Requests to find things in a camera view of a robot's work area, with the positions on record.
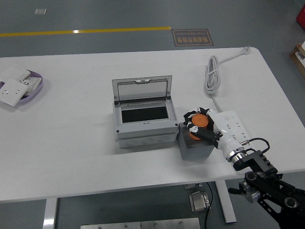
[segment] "power outlet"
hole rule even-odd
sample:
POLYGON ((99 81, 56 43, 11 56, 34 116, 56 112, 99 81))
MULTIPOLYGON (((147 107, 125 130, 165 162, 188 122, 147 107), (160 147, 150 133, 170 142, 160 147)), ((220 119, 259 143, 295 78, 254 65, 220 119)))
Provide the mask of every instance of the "power outlet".
POLYGON ((9 78, 0 89, 0 101, 15 106, 28 88, 27 85, 9 78))

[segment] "dark gray block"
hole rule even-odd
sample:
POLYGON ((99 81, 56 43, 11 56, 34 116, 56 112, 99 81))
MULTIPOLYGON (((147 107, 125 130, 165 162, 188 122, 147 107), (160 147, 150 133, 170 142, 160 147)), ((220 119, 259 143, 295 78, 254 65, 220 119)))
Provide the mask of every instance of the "dark gray block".
POLYGON ((189 135, 189 130, 185 125, 183 125, 183 123, 179 123, 179 134, 177 140, 182 160, 207 158, 214 148, 214 145, 211 145, 208 141, 193 140, 189 135))

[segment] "black cable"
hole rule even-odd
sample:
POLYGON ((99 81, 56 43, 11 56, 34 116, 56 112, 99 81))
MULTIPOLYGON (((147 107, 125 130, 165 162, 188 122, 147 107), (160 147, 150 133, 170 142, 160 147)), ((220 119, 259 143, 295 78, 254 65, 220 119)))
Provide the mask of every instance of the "black cable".
POLYGON ((255 140, 261 140, 261 141, 263 141, 263 142, 265 142, 265 143, 267 144, 268 147, 267 147, 266 149, 264 149, 264 150, 262 151, 262 153, 265 153, 265 152, 267 152, 267 151, 270 149, 269 142, 268 142, 267 140, 261 138, 261 137, 252 138, 252 139, 249 140, 249 142, 252 142, 252 141, 255 141, 255 140))
POLYGON ((250 150, 252 150, 253 152, 255 152, 256 150, 255 149, 253 149, 253 148, 249 148, 249 149, 246 149, 246 153, 248 152, 248 151, 250 151, 250 150))
POLYGON ((212 202, 213 202, 213 192, 212 192, 211 186, 209 185, 208 182, 207 182, 207 185, 208 185, 209 188, 210 188, 210 192, 211 192, 212 198, 211 198, 211 202, 210 202, 210 206, 209 206, 208 212, 206 213, 206 216, 205 216, 205 222, 204 222, 204 228, 205 228, 205 229, 207 229, 207 227, 206 227, 206 221, 207 221, 207 219, 208 219, 208 215, 209 215, 209 212, 210 212, 210 209, 211 209, 211 205, 212 205, 212 202))

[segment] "table leg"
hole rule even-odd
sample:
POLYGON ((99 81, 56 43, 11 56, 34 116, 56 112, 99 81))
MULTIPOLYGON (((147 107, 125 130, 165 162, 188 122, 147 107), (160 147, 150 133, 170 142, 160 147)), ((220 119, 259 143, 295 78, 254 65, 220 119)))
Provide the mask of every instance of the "table leg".
POLYGON ((57 209, 57 198, 47 199, 44 211, 44 221, 42 229, 54 229, 57 209))
POLYGON ((231 199, 228 193, 227 185, 224 180, 215 181, 221 206, 224 212, 224 219, 226 223, 236 222, 231 199))

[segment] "gray plastic box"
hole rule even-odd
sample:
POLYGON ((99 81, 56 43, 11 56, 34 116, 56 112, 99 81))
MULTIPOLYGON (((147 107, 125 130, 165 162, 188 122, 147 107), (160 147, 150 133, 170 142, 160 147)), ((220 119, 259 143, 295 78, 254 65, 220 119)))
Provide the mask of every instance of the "gray plastic box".
POLYGON ((171 85, 171 75, 112 81, 118 147, 175 141, 179 128, 171 85))

